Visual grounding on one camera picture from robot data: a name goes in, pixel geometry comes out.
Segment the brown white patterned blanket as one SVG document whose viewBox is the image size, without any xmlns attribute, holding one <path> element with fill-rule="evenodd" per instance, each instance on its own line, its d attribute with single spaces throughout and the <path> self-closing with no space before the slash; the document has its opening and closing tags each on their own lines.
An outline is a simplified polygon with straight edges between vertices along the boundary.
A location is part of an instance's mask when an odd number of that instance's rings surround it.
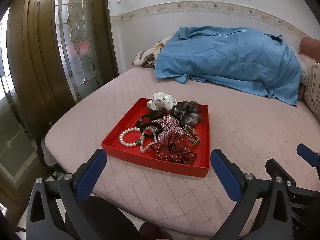
<svg viewBox="0 0 320 240">
<path fill-rule="evenodd" d="M 163 50 L 165 45 L 176 34 L 172 33 L 170 36 L 158 41 L 152 48 L 140 51 L 135 59 L 132 61 L 132 65 L 135 67 L 152 68 L 155 69 L 157 57 Z"/>
</svg>

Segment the grey pillow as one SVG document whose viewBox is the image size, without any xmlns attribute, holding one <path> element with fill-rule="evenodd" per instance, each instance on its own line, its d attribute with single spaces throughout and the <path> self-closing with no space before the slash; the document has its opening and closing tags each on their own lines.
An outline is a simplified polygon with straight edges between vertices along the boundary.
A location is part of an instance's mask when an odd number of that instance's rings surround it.
<svg viewBox="0 0 320 240">
<path fill-rule="evenodd" d="M 300 77 L 300 82 L 304 85 L 307 86 L 308 85 L 308 81 L 309 81 L 309 71 L 305 65 L 305 63 L 302 61 L 302 59 L 299 57 L 299 54 L 297 52 L 294 52 L 295 57 L 297 59 L 297 61 L 300 64 L 301 67 L 301 77 Z"/>
</svg>

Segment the white cherry print scrunchie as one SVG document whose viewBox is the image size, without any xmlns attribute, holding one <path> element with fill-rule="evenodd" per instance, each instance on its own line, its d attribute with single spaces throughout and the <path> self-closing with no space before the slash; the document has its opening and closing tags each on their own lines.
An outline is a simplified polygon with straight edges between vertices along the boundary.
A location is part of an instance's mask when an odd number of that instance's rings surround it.
<svg viewBox="0 0 320 240">
<path fill-rule="evenodd" d="M 152 111 L 159 111 L 161 109 L 170 111 L 177 105 L 177 100 L 170 94 L 158 92 L 153 95 L 152 99 L 149 100 L 146 105 Z"/>
</svg>

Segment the black claw hair clip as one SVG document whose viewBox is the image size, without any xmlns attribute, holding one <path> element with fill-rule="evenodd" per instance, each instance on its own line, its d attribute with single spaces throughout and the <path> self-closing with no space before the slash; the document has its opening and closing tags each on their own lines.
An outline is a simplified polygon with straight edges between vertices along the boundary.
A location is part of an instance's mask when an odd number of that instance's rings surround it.
<svg viewBox="0 0 320 240">
<path fill-rule="evenodd" d="M 157 111 L 153 111 L 151 109 L 148 109 L 148 110 L 149 110 L 149 112 L 147 114 L 144 114 L 143 116 L 141 116 L 137 120 L 137 122 L 135 124 L 135 126 L 137 128 L 141 128 L 142 124 L 144 124 L 144 123 L 149 123 L 151 121 L 154 121 L 154 120 L 157 120 L 157 119 L 161 119 L 167 113 L 167 111 L 163 107 L 160 110 L 157 110 Z"/>
</svg>

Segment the black grey organza scrunchie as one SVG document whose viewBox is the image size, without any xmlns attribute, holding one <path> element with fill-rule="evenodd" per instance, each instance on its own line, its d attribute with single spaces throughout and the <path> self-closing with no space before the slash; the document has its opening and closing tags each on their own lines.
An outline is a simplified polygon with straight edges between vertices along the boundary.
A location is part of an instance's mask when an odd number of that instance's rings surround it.
<svg viewBox="0 0 320 240">
<path fill-rule="evenodd" d="M 195 126 L 204 120 L 200 115 L 197 101 L 182 101 L 172 108 L 170 115 L 178 120 L 180 127 Z"/>
</svg>

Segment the striped floral pillow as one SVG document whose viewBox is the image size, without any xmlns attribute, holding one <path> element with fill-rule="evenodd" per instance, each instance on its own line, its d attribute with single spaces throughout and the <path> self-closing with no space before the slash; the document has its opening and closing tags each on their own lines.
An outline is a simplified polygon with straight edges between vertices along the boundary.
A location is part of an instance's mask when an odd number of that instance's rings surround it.
<svg viewBox="0 0 320 240">
<path fill-rule="evenodd" d="M 304 101 L 317 121 L 320 122 L 320 64 L 318 62 L 314 63 L 311 68 Z"/>
</svg>

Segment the dark red dotted scrunchie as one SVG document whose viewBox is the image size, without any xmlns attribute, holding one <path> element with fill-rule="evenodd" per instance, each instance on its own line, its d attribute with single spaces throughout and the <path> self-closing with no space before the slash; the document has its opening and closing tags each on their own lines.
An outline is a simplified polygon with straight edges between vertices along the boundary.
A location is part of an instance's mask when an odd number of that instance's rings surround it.
<svg viewBox="0 0 320 240">
<path fill-rule="evenodd" d="M 163 142 L 151 145 L 158 160 L 183 165 L 193 165 L 197 154 L 184 143 L 183 137 L 177 132 L 171 133 Z"/>
</svg>

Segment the reddish headboard cushion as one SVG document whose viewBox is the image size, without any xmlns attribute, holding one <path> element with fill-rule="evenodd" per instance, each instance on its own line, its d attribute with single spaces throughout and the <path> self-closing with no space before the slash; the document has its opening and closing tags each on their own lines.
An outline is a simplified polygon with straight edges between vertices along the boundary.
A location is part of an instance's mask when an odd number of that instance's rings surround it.
<svg viewBox="0 0 320 240">
<path fill-rule="evenodd" d="M 300 43 L 300 53 L 320 62 L 320 40 L 304 37 Z"/>
</svg>

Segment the red plaid scrunchie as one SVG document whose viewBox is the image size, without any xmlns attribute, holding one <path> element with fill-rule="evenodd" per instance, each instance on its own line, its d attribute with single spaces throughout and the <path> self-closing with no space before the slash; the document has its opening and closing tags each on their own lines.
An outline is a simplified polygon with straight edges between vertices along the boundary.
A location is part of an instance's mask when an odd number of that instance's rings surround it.
<svg viewBox="0 0 320 240">
<path fill-rule="evenodd" d="M 154 122 L 160 124 L 163 128 L 163 131 L 158 135 L 158 142 L 164 142 L 168 139 L 169 135 L 174 132 L 180 136 L 184 135 L 184 131 L 180 127 L 179 121 L 171 115 L 164 116 L 163 118 L 157 119 Z"/>
</svg>

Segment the wooden glass door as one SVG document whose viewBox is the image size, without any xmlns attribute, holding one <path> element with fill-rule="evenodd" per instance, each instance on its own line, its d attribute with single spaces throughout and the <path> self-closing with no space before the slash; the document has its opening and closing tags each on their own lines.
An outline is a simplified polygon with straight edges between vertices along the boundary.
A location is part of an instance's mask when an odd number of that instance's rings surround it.
<svg viewBox="0 0 320 240">
<path fill-rule="evenodd" d="M 118 75 L 107 0 L 1 0 L 1 176 L 17 189 L 36 139 Z"/>
</svg>

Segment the blue blanket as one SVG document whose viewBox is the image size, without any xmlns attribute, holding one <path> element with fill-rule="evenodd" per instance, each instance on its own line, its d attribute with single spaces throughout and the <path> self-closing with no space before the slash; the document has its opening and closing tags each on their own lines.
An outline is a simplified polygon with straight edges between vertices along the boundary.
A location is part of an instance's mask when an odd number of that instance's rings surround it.
<svg viewBox="0 0 320 240">
<path fill-rule="evenodd" d="M 282 35 L 254 28 L 180 28 L 157 56 L 158 79 L 210 81 L 296 106 L 302 69 Z"/>
</svg>

